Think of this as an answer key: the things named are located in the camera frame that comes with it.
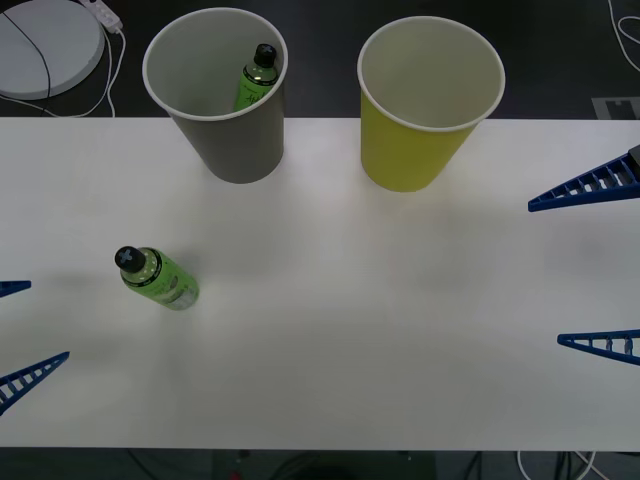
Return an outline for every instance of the gray paper cup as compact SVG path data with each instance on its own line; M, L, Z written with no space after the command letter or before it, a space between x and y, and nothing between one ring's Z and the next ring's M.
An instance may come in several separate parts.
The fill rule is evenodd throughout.
M242 69L256 47L276 48L279 78L260 101L233 111ZM216 176L250 183L273 171L284 142L283 82L287 45L264 18L235 8L209 8L171 22L142 62L145 87Z

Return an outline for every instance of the bottle in cup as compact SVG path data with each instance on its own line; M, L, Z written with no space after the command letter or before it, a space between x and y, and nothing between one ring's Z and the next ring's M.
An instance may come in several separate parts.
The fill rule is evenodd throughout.
M262 99L273 88L278 80L278 72L274 65L276 49L266 43L256 48L253 61L245 65L238 85L238 95L233 107L235 112L250 107Z
M198 299L195 279L153 248L122 247L115 257L124 284L171 310L184 310Z

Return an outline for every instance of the white cable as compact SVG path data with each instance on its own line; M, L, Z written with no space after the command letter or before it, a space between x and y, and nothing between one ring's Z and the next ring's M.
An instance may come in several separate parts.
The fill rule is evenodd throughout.
M118 74L118 70L120 69L120 63L122 63L122 58L124 57L124 43L123 43L123 48L122 48L122 52L120 52L120 59L118 60L118 67L116 68L116 72L113 76L113 80L111 79L111 67L113 65L113 57L111 54L111 42L109 41L109 36L107 35L106 30L103 28L102 29L102 34L104 35L105 40L107 41L107 51L109 53L109 70L107 72L107 84L104 87L104 91L102 92L102 96L100 97L100 100L98 100L98 102L91 107L91 110L88 110L84 113L78 114L78 115L56 115L55 113L49 111L49 110L44 110L44 113L47 113L49 115L51 115L52 117L56 117L56 118L81 118L81 117L86 117L87 115L91 114L96 108L98 108L98 106L102 103L102 100L104 100L105 95L109 96L109 90L111 89L111 85L113 85L113 82L116 79L116 75ZM39 107L37 105L34 105L33 103L29 103L29 102L24 102L22 100L17 100L15 98L9 98L9 97L5 97L3 95L0 95L0 98L2 100L6 100L8 102L13 102L13 103L19 103L20 105L25 105L27 107L31 107L31 108L36 108L38 110L42 110L42 107ZM115 111L115 107L113 106L113 103L111 102L111 98L109 98L109 105L111 106L111 116L115 117L116 116L116 111Z
M531 477L529 477L529 475L527 475L527 472L524 471L524 467L522 466L522 455L521 455L521 451L518 450L518 452L516 453L516 459L518 460L518 468L520 469L520 473L522 474L522 476L524 477L525 480L531 480Z
M584 463L587 463L587 464L589 463L589 460L587 460L585 456L582 455L580 452L573 452L573 453L578 455L578 457L580 457L580 460L582 460ZM591 465L591 470L593 470L593 473L598 475L602 480L609 480L609 478L607 478L607 476L604 473L602 473L600 470L598 470L596 466L593 464Z
M598 473L596 471L596 469L594 468L594 466L593 466L593 461L596 458L596 452L591 452L591 456L589 457L589 460L584 458L582 456L582 454L580 454L580 453L578 453L578 456L580 456L582 458L582 460L584 460L587 463L587 467L574 480L582 480L584 477L587 476L587 473L589 473L589 470L591 470L592 468L593 468L594 472ZM527 472L524 471L524 467L522 466L522 452L520 450L518 450L516 452L516 459L518 460L518 468L520 469L520 473L522 474L524 479L525 480L531 480L531 477L529 477L529 475L527 475ZM604 477L601 473L598 473L598 475L600 475L605 480L609 480L607 477Z
M113 102L111 101L111 87L116 83L116 78L118 78L118 73L120 72L120 65L122 64L122 59L124 58L124 51L127 48L127 39L124 36L124 33L119 28L116 29L116 33L122 37L122 50L120 51L120 58L118 59L118 65L116 65L116 71L113 72L113 80L109 84L107 88L107 101L109 102L109 106L111 107L111 116L116 116L116 107L113 106Z
M620 38L620 34L618 33L618 29L620 29L620 32L622 32L622 34L625 37L627 37L628 39L633 40L634 42L640 44L640 41L637 38L634 38L631 35L629 35L627 32L625 32L622 29L622 26L620 25L623 20L640 20L640 18L639 17L622 17L620 20L618 20L618 24L616 25L616 19L613 16L613 5L611 5L611 0L607 0L607 1L609 2L609 13L611 14L611 25L613 26L613 32L616 34L616 38L618 39L618 44L620 45L620 49L622 50L622 54L624 55L624 58L627 59L627 62L629 62L629 65L631 65L638 72L640 72L640 67L638 67L635 63L633 63L631 61L631 59L629 58L629 55L627 55L627 51L624 49L624 45L622 44L622 39Z

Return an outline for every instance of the black bottle cap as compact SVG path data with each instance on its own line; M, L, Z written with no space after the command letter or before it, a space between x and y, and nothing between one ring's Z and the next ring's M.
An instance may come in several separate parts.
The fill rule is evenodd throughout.
M134 247L122 247L116 252L116 265L128 273L136 273L144 268L147 259L140 250Z
M276 49L267 43L261 43L256 48L256 54L253 57L253 61L262 68L272 68L276 61L278 53Z

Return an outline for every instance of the white table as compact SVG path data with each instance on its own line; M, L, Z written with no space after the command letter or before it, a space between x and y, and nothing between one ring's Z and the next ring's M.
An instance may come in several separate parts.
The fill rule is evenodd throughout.
M210 174L167 119L0 120L0 373L70 359L0 446L640 450L640 369L556 344L640 326L640 202L527 201L638 122L484 122L415 194L359 121L291 119L268 178ZM200 280L174 313L113 255Z

